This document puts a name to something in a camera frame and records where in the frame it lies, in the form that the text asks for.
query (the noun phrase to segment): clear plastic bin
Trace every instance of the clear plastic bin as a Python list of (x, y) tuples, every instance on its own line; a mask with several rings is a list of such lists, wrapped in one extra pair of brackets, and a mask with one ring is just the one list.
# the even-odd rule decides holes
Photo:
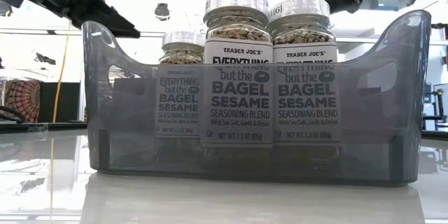
[[(348, 62), (162, 66), (133, 60), (109, 30), (86, 22), (90, 165), (206, 179), (413, 182), (430, 32), (430, 14), (416, 10)], [(124, 74), (111, 81), (116, 69)]]

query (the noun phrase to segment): product label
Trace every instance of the product label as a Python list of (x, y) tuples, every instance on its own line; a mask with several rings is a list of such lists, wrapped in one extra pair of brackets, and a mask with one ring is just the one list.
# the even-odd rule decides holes
[(336, 42), (274, 45), (274, 63), (331, 63), (336, 61)]
[(159, 66), (157, 69), (155, 134), (200, 135), (201, 68)]
[(274, 142), (340, 141), (340, 96), (334, 66), (277, 66)]
[(234, 38), (208, 38), (205, 64), (272, 63), (272, 43)]
[(272, 67), (207, 67), (201, 142), (205, 146), (272, 144)]

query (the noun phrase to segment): white jar lid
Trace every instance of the white jar lid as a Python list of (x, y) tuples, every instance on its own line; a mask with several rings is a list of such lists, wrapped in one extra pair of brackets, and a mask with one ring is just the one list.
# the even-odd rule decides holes
[(167, 32), (162, 38), (162, 48), (170, 43), (190, 43), (204, 47), (205, 36), (193, 31)]
[(207, 22), (207, 14), (217, 12), (219, 9), (226, 7), (251, 8), (266, 15), (267, 18), (267, 0), (207, 0), (205, 4), (204, 22)]
[(289, 15), (312, 14), (330, 18), (330, 5), (325, 0), (288, 0), (274, 6), (269, 22)]

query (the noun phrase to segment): glossy table surface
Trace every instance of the glossy table surface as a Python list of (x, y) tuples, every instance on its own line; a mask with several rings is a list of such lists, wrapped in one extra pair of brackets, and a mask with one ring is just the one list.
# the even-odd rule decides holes
[(96, 174), (85, 130), (0, 134), (0, 223), (448, 223), (447, 156), (424, 139), (401, 188), (205, 181)]

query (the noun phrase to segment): yellow cable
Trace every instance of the yellow cable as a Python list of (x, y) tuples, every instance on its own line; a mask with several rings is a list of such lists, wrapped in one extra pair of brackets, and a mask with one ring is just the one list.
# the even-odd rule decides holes
[[(59, 94), (61, 92), (61, 82), (62, 82), (62, 74), (64, 73), (65, 66), (65, 58), (67, 56), (67, 48), (69, 47), (69, 37), (70, 37), (70, 29), (71, 24), (69, 21), (69, 28), (67, 32), (67, 36), (65, 38), (65, 49), (64, 49), (64, 57), (62, 58), (62, 66), (61, 66), (61, 74), (59, 75), (59, 80), (57, 81), (57, 89), (56, 89), (56, 98), (55, 98), (55, 108), (53, 111), (53, 123), (56, 123), (57, 116), (57, 105), (59, 104)], [(50, 147), (50, 222), (53, 222), (53, 168), (54, 168), (54, 153), (55, 150), (55, 139), (51, 139), (51, 147)]]

